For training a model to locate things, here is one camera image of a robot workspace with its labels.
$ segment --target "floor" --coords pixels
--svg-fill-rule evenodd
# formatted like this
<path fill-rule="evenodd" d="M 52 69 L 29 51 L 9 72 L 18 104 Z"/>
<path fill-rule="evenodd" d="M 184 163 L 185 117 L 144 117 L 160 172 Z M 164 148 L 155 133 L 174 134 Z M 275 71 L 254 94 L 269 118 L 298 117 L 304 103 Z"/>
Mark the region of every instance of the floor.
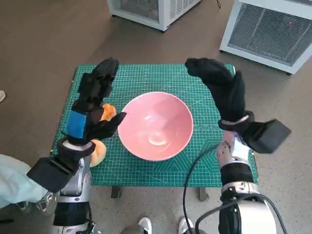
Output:
<path fill-rule="evenodd" d="M 75 68 L 113 56 L 121 63 L 183 63 L 187 57 L 230 62 L 243 72 L 246 103 L 258 120 L 277 118 L 292 135 L 273 155 L 257 155 L 261 191 L 280 210 L 290 234 L 312 233 L 312 60 L 296 75 L 220 54 L 232 0 L 200 5 L 171 25 L 165 34 L 130 21 L 111 18 L 104 0 L 2 0 L 0 3 L 0 153 L 29 165 L 47 156 Z M 187 194 L 192 220 L 219 204 L 219 189 L 200 203 Z M 93 187 L 91 206 L 102 233 L 118 233 L 147 215 L 153 233 L 175 234 L 182 217 L 181 188 L 125 188 L 120 201 L 110 188 Z M 47 233 L 52 218 L 20 214 L 14 206 L 0 211 L 15 223 L 0 233 Z M 201 228 L 217 233 L 218 216 Z"/>

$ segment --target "grid lines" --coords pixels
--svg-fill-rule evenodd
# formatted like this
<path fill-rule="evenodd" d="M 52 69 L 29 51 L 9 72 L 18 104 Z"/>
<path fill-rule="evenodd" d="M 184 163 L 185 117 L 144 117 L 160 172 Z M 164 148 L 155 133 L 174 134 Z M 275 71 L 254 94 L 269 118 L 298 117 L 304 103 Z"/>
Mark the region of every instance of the grid lines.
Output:
<path fill-rule="evenodd" d="M 234 73 L 232 65 L 226 67 Z M 95 65 L 81 65 L 76 69 L 70 94 L 53 146 L 63 137 L 73 102 L 78 98 L 78 87 L 83 73 L 91 72 Z M 194 133 L 190 143 L 177 156 L 162 162 L 148 162 L 129 153 L 122 145 L 117 132 L 104 139 L 107 155 L 103 162 L 91 169 L 92 184 L 105 186 L 184 186 L 186 175 L 198 154 L 210 145 L 218 144 L 223 131 L 218 127 L 219 112 L 207 87 L 199 78 L 188 75 L 182 64 L 127 64 L 120 65 L 111 95 L 104 100 L 113 104 L 117 112 L 133 98 L 143 93 L 163 91 L 171 93 L 190 108 L 194 118 Z M 257 171 L 250 152 L 250 163 L 255 181 Z M 220 172 L 215 151 L 198 163 L 189 186 L 221 187 Z"/>

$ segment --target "black cable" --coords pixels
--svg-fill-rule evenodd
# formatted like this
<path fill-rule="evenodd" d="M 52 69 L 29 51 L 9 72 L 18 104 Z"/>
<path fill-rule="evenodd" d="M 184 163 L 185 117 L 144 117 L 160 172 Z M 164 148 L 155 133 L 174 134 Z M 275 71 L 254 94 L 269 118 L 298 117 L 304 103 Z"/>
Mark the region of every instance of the black cable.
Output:
<path fill-rule="evenodd" d="M 92 212 L 91 212 L 91 206 L 90 203 L 88 202 L 88 213 L 89 213 L 89 223 L 88 223 L 88 230 L 89 234 L 92 234 Z"/>
<path fill-rule="evenodd" d="M 280 215 L 280 213 L 279 213 L 277 207 L 274 205 L 274 203 L 273 203 L 267 196 L 265 196 L 265 195 L 263 195 L 263 194 L 247 194 L 247 195 L 244 195 L 244 196 L 240 197 L 240 198 L 237 199 L 237 200 L 234 200 L 234 201 L 232 201 L 232 202 L 230 202 L 230 203 L 227 203 L 227 204 L 225 204 L 225 205 L 216 207 L 216 208 L 214 208 L 214 209 L 212 209 L 212 210 L 206 212 L 205 214 L 203 214 L 203 215 L 196 221 L 196 224 L 195 224 L 195 232 L 196 232 L 196 234 L 200 234 L 200 233 L 199 233 L 199 224 L 200 224 L 201 221 L 203 221 L 206 217 L 208 217 L 209 215 L 212 215 L 212 214 L 215 213 L 215 212 L 218 212 L 218 211 L 220 211 L 220 210 L 226 209 L 226 208 L 228 208 L 228 207 L 230 207 L 230 206 L 232 206 L 232 205 L 235 205 L 235 204 L 237 204 L 237 203 L 239 203 L 239 202 L 241 202 L 241 201 L 243 201 L 243 200 L 246 200 L 246 199 L 248 199 L 248 198 L 251 198 L 251 197 L 259 197 L 259 198 L 261 198 L 261 199 L 266 200 L 267 202 L 269 202 L 269 204 L 272 206 L 273 210 L 274 210 L 275 213 L 276 213 L 276 216 L 277 216 L 277 218 L 278 218 L 278 221 L 279 221 L 279 223 L 280 223 L 280 225 L 281 225 L 281 228 L 282 228 L 284 234 L 287 234 L 287 230 L 286 230 L 285 224 L 284 224 L 284 222 L 283 222 L 283 220 L 282 220 L 282 217 L 281 217 L 281 215 Z"/>
<path fill-rule="evenodd" d="M 221 3 L 219 0 L 216 0 L 216 3 L 218 4 L 219 9 L 221 9 Z"/>
<path fill-rule="evenodd" d="M 213 145 L 211 147 L 209 147 L 208 149 L 206 149 L 205 151 L 203 151 L 202 153 L 200 153 L 198 155 L 198 157 L 195 159 L 187 177 L 186 177 L 186 180 L 185 180 L 185 185 L 184 185 L 184 191 L 183 191 L 183 212 L 184 212 L 184 217 L 186 219 L 186 224 L 187 224 L 187 227 L 189 229 L 189 232 L 190 234 L 193 234 L 192 232 L 192 229 L 191 229 L 191 225 L 189 223 L 189 219 L 187 218 L 187 214 L 186 214 L 186 208 L 185 208 L 185 196 L 186 196 L 186 189 L 187 189 L 187 185 L 189 184 L 189 180 L 190 180 L 190 177 L 191 177 L 191 174 L 196 166 L 196 164 L 198 163 L 198 161 L 203 157 L 205 156 L 207 153 L 209 153 L 210 151 L 214 150 L 217 148 L 218 145 Z"/>

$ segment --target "white shoe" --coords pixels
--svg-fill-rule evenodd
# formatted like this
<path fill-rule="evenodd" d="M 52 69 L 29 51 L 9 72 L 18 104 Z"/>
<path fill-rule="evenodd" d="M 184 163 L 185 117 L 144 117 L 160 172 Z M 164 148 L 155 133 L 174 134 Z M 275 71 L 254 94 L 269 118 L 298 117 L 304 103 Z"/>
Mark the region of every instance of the white shoe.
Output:
<path fill-rule="evenodd" d="M 152 223 L 149 218 L 144 217 L 140 219 L 138 225 L 142 226 L 144 230 L 147 231 L 148 234 L 152 234 Z"/>
<path fill-rule="evenodd" d="M 5 92 L 0 90 L 0 102 L 2 102 L 5 99 Z"/>
<path fill-rule="evenodd" d="M 191 221 L 190 219 L 188 219 L 188 220 L 189 220 L 189 223 L 190 223 L 191 228 L 193 228 L 194 225 L 193 225 L 192 221 Z M 185 219 L 185 218 L 181 219 L 180 224 L 179 224 L 178 234 L 183 234 L 183 233 L 185 233 L 188 229 L 189 229 L 189 228 L 187 227 L 186 219 Z"/>

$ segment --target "metal grille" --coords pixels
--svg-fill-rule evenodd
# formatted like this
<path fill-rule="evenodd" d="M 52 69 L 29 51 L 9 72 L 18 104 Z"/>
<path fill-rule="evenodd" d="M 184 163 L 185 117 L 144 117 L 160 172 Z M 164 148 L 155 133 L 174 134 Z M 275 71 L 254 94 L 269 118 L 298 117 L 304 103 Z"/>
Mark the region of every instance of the metal grille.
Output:
<path fill-rule="evenodd" d="M 187 8 L 195 5 L 200 0 L 170 0 L 170 19 L 174 19 L 183 14 Z"/>
<path fill-rule="evenodd" d="M 312 20 L 243 3 L 230 47 L 292 66 L 312 43 Z"/>
<path fill-rule="evenodd" d="M 113 0 L 116 10 L 123 10 L 159 22 L 158 0 Z"/>

